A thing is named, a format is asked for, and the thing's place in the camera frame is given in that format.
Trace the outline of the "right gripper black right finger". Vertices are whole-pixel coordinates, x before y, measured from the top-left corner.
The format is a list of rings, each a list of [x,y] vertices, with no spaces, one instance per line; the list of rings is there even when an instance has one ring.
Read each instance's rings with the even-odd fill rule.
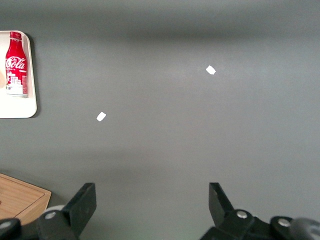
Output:
[[[217,182],[209,184],[208,207],[214,226],[202,240],[245,240],[255,219],[249,212],[235,209]]]

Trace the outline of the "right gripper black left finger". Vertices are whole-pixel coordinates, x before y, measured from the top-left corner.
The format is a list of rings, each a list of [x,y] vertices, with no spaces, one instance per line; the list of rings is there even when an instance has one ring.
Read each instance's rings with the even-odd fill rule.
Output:
[[[85,183],[61,209],[46,210],[36,221],[40,240],[78,240],[97,208],[96,185]]]

